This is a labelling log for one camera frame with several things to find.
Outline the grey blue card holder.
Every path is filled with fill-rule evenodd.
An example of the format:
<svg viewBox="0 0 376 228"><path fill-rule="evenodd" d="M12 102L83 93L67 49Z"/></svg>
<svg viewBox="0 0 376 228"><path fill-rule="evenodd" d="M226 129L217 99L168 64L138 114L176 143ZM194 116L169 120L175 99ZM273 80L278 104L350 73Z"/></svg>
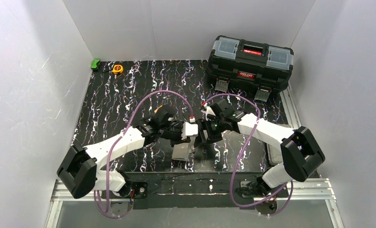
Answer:
<svg viewBox="0 0 376 228"><path fill-rule="evenodd" d="M172 160L187 161L192 153L194 153L194 147L189 143L177 144L173 147Z"/></svg>

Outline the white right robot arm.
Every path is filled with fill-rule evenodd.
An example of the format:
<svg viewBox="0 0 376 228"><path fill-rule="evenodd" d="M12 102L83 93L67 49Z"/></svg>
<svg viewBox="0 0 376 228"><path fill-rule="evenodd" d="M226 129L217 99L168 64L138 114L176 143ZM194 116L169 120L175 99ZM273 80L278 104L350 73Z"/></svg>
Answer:
<svg viewBox="0 0 376 228"><path fill-rule="evenodd" d="M298 129L271 123L253 113L230 107L222 97L213 97L213 102L203 102L204 128L211 142L217 141L224 131L234 131L256 138L274 148L282 155L282 162L267 169L256 180L256 189L269 191L286 182L304 182L325 161L326 157L311 130Z"/></svg>

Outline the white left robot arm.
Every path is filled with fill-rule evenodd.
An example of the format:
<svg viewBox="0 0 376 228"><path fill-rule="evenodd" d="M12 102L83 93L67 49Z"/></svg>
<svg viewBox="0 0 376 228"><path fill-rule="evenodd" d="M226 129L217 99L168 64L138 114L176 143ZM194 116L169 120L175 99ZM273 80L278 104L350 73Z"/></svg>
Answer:
<svg viewBox="0 0 376 228"><path fill-rule="evenodd" d="M106 167L107 164L160 138L169 140L174 146L188 143L197 134L195 118L180 120L172 107L162 106L154 115L136 121L124 133L102 142L87 146L73 142L58 168L57 175L75 199L80 199L94 190L109 190L126 198L135 194L138 187L124 172L111 171Z"/></svg>

